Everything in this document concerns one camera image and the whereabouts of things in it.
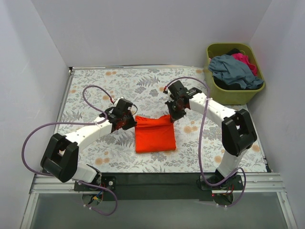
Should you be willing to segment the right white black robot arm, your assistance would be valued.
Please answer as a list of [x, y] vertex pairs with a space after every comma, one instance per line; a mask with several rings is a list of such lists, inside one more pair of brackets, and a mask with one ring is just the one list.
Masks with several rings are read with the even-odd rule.
[[225, 149], [222, 161], [213, 176], [202, 176], [202, 180], [210, 187], [228, 189], [233, 184], [233, 177], [239, 170], [244, 154], [257, 140], [249, 112], [228, 108], [198, 88], [187, 89], [179, 78], [168, 83], [163, 92], [168, 95], [166, 105], [172, 122], [183, 118], [185, 110], [189, 109], [202, 114], [203, 119], [208, 118], [221, 128]]

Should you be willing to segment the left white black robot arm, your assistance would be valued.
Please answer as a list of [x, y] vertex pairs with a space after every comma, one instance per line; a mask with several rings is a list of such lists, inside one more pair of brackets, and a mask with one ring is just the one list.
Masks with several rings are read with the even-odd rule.
[[41, 159], [41, 167], [63, 183], [79, 180], [84, 181], [89, 190], [98, 190], [102, 184], [97, 176], [99, 171], [79, 163], [79, 153], [103, 136], [135, 127], [136, 121], [131, 112], [133, 106], [132, 102], [120, 98], [91, 124], [65, 135], [54, 134]]

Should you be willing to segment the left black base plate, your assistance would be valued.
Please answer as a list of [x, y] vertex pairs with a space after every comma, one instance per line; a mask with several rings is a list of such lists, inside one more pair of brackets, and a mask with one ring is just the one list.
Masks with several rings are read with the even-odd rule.
[[[110, 189], [111, 191], [114, 191], [116, 189], [116, 181], [117, 179], [115, 176], [102, 176], [100, 178], [95, 178], [91, 184], [100, 187], [105, 187], [107, 189]], [[101, 189], [84, 185], [80, 182], [75, 181], [73, 190], [78, 192], [90, 192], [100, 191]]]

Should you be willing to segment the aluminium frame rail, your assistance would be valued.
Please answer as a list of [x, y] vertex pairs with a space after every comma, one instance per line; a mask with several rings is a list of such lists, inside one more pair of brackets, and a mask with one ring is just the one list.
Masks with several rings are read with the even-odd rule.
[[23, 229], [295, 229], [286, 189], [278, 173], [250, 173], [245, 188], [229, 192], [198, 187], [197, 173], [112, 173], [114, 193], [85, 207], [91, 192], [52, 177], [34, 178]]

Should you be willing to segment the floral patterned table mat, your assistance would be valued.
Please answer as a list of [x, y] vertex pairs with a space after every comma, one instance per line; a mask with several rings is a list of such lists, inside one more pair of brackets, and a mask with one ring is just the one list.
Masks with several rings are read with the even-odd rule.
[[[181, 77], [187, 88], [203, 90], [204, 73], [200, 68], [140, 68], [76, 70], [68, 87], [62, 124], [56, 131], [67, 134], [79, 128], [78, 122], [93, 121], [100, 110], [111, 106], [110, 98], [125, 97], [134, 103], [132, 111], [157, 119], [168, 113], [163, 88]], [[176, 149], [169, 152], [137, 154], [134, 129], [117, 130], [85, 148], [79, 161], [101, 172], [214, 172], [224, 155], [221, 129], [200, 113], [187, 111], [174, 123]]]

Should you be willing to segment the pink t-shirt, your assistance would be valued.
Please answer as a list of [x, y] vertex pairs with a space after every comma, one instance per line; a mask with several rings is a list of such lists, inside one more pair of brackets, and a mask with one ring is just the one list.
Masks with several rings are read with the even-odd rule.
[[234, 54], [232, 54], [232, 56], [236, 60], [241, 61], [244, 64], [246, 64], [249, 67], [249, 69], [251, 70], [251, 72], [253, 73], [253, 75], [257, 76], [257, 67], [256, 67], [256, 65], [250, 63], [249, 57], [247, 55], [244, 55], [242, 53], [234, 53]]

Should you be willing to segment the orange t-shirt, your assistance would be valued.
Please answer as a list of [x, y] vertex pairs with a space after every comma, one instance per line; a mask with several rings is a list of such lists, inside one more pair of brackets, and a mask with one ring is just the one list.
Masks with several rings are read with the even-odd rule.
[[170, 115], [158, 119], [136, 116], [135, 152], [137, 154], [174, 151], [176, 140]]

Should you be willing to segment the grey-blue t-shirt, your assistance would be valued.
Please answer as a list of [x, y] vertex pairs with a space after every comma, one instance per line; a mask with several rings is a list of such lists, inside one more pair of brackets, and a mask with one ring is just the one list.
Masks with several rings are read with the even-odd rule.
[[225, 90], [257, 90], [264, 84], [247, 64], [231, 55], [224, 54], [212, 58], [208, 70], [212, 72], [215, 84]]

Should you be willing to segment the olive green plastic bin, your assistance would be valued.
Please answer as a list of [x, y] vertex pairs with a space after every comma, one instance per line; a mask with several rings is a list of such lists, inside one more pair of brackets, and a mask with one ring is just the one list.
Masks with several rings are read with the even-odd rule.
[[212, 72], [208, 70], [210, 60], [216, 56], [227, 54], [232, 49], [238, 49], [240, 53], [249, 57], [250, 63], [257, 67], [257, 77], [264, 81], [261, 69], [258, 65], [257, 59], [253, 50], [243, 43], [212, 43], [206, 49], [207, 55], [207, 69], [204, 71], [205, 80], [210, 88], [211, 97], [217, 102], [224, 105], [244, 105], [248, 103], [257, 93], [261, 92], [265, 87], [265, 82], [260, 89], [257, 90], [224, 90], [218, 87], [212, 76]]

